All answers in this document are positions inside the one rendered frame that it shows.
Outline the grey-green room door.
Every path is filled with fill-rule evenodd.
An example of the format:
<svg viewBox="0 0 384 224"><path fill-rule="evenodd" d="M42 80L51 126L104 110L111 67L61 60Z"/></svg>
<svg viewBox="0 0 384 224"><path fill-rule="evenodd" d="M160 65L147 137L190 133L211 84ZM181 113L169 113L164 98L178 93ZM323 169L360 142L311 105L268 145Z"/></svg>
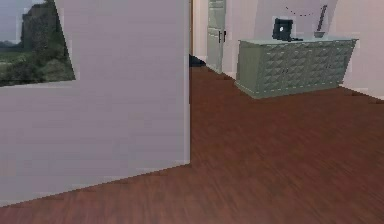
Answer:
<svg viewBox="0 0 384 224"><path fill-rule="evenodd" d="M206 65L218 74L222 72L225 15L226 0L208 0Z"/></svg>

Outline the grey-green patterned sideboard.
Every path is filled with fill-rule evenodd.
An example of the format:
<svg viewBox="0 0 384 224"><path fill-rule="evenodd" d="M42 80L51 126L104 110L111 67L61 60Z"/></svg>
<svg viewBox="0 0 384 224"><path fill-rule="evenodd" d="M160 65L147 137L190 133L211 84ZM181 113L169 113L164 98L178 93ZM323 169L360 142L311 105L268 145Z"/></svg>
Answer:
<svg viewBox="0 0 384 224"><path fill-rule="evenodd" d="M346 37L241 40L235 85L254 99L336 88L356 43Z"/></svg>

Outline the black laptop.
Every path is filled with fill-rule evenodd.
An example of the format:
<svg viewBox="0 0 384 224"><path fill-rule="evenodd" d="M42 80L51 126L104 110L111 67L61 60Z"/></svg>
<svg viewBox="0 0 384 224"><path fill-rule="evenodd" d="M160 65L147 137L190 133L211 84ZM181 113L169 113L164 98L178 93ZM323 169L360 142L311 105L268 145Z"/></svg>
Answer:
<svg viewBox="0 0 384 224"><path fill-rule="evenodd" d="M281 41L301 41L301 38L291 36L293 21L291 19L276 18L273 26L272 38Z"/></svg>

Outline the green landscape window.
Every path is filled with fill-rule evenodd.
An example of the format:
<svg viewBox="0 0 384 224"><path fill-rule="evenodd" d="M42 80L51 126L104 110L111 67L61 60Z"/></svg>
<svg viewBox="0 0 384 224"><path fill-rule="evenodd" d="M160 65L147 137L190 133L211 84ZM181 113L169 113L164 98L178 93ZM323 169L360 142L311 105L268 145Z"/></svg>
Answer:
<svg viewBox="0 0 384 224"><path fill-rule="evenodd" d="M75 79L55 1L32 5L22 14L20 41L0 41L0 87Z"/></svg>

